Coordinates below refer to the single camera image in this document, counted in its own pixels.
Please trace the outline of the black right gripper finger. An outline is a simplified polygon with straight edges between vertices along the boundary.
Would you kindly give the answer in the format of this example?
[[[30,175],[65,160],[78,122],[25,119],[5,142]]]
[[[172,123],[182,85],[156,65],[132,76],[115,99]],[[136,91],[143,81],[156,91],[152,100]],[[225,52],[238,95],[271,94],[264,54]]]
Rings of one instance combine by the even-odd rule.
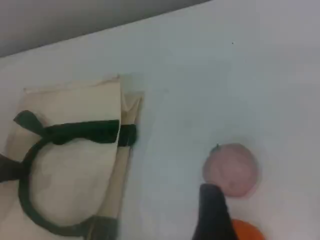
[[[0,182],[19,180],[22,175],[22,164],[4,155],[0,155]]]
[[[237,240],[222,190],[204,183],[199,188],[198,219],[193,240]]]

